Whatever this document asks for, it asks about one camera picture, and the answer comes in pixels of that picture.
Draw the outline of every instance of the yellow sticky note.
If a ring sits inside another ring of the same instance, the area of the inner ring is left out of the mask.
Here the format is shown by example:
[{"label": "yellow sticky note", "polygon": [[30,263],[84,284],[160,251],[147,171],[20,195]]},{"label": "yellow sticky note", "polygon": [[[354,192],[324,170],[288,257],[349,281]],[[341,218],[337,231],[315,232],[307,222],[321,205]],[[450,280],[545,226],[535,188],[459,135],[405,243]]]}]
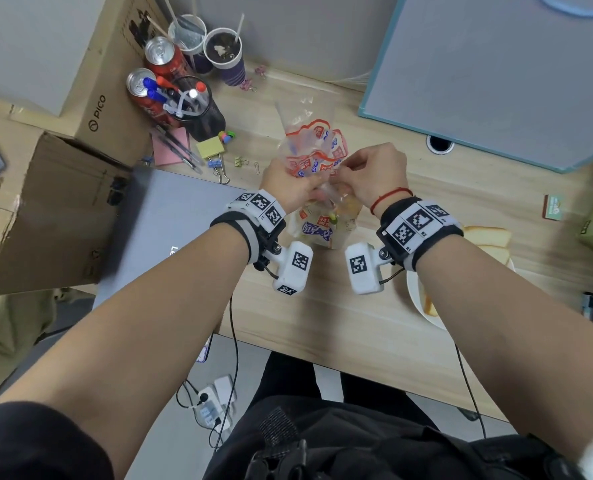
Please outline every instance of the yellow sticky note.
[{"label": "yellow sticky note", "polygon": [[217,156],[219,153],[225,152],[225,148],[223,147],[223,144],[221,143],[221,140],[218,136],[206,139],[201,143],[197,143],[196,149],[204,159],[208,159],[210,157]]}]

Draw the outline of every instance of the pink sticky note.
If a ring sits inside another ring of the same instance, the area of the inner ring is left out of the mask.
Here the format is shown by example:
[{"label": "pink sticky note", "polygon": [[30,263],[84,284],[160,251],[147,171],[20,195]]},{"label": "pink sticky note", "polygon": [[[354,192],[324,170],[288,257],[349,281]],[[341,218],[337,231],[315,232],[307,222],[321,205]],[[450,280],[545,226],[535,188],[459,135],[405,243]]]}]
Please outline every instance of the pink sticky note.
[{"label": "pink sticky note", "polygon": [[[185,128],[176,128],[175,130],[170,131],[170,133],[172,133],[172,135],[178,139],[182,145],[184,145],[186,148],[189,148],[188,133]],[[154,164],[156,166],[181,163],[183,161],[167,146],[165,146],[165,144],[161,142],[160,139],[154,136],[152,136],[152,147],[154,149]]]}]

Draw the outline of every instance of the bread slice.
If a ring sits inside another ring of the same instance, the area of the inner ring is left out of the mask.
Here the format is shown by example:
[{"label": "bread slice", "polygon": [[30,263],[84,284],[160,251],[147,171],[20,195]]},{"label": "bread slice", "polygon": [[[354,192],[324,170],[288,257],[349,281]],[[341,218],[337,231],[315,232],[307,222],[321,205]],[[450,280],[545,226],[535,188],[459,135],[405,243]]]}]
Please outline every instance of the bread slice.
[{"label": "bread slice", "polygon": [[428,295],[425,295],[425,306],[423,306],[423,311],[425,311],[425,313],[430,315],[431,317],[438,316],[436,308],[434,307],[434,303],[432,303],[432,300],[430,299],[430,297],[428,297]]},{"label": "bread slice", "polygon": [[501,227],[466,226],[465,238],[477,246],[507,248],[512,233]]},{"label": "bread slice", "polygon": [[503,263],[505,266],[508,265],[509,251],[507,249],[500,248],[498,246],[479,246],[479,248],[492,256],[498,262]]}]

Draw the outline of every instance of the red string bracelet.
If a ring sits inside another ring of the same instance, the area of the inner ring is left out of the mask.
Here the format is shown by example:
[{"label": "red string bracelet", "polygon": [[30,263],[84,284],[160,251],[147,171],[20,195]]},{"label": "red string bracelet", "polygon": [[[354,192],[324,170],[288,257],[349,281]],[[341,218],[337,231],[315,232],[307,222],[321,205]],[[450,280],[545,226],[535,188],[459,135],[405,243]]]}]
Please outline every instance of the red string bracelet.
[{"label": "red string bracelet", "polygon": [[374,209],[376,208],[377,205],[379,205],[381,203],[381,201],[383,199],[388,198],[390,195],[393,195],[397,192],[407,192],[409,193],[412,197],[414,197],[414,193],[412,193],[412,191],[410,189],[406,189],[405,187],[398,187],[395,188],[392,191],[389,191],[386,194],[381,195],[378,199],[376,199],[376,201],[372,204],[372,207],[370,207],[370,214],[374,215]]}]

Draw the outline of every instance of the white plate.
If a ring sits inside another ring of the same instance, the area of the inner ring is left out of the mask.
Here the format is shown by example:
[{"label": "white plate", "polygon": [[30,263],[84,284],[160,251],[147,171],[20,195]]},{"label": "white plate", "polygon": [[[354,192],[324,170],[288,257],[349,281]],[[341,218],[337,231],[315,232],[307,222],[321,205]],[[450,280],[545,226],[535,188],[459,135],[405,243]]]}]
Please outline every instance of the white plate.
[{"label": "white plate", "polygon": [[[512,262],[511,258],[508,262],[508,268],[516,273],[516,268],[514,268],[514,263]],[[410,292],[412,302],[414,303],[414,306],[417,307],[419,313],[425,317],[425,320],[432,323],[432,325],[436,325],[443,330],[447,330],[445,325],[443,325],[441,318],[433,317],[423,311],[423,303],[425,303],[425,288],[423,288],[423,283],[420,282],[419,275],[413,271],[408,271],[406,274],[408,279],[408,291]]]}]

